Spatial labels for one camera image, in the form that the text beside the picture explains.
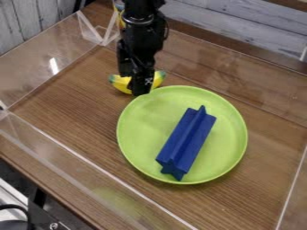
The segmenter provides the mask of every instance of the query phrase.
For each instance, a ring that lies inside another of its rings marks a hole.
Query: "blue foam block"
[[[216,118],[207,114],[204,106],[199,111],[187,109],[159,152],[156,161],[163,167],[160,172],[171,174],[177,181],[192,167],[215,121]]]

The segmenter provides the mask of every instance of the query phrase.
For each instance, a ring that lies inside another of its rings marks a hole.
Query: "plate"
[[[176,181],[160,173],[156,156],[185,110],[201,105],[217,119],[191,170]],[[175,184],[201,183],[225,174],[241,160],[248,141],[244,120],[231,103],[191,86],[167,86],[133,99],[121,113],[116,135],[131,165],[151,178]]]

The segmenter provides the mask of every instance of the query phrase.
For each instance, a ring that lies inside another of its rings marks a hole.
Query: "wooden table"
[[[84,10],[93,23],[111,13],[100,2]],[[305,75],[177,31],[157,68],[168,73],[164,85],[209,89],[243,115],[248,149],[225,176],[175,186],[125,161],[115,130],[132,97],[107,81],[117,72],[112,47],[96,47],[10,108],[84,159],[22,125],[18,137],[37,155],[1,137],[1,157],[97,229],[275,229],[307,144]]]

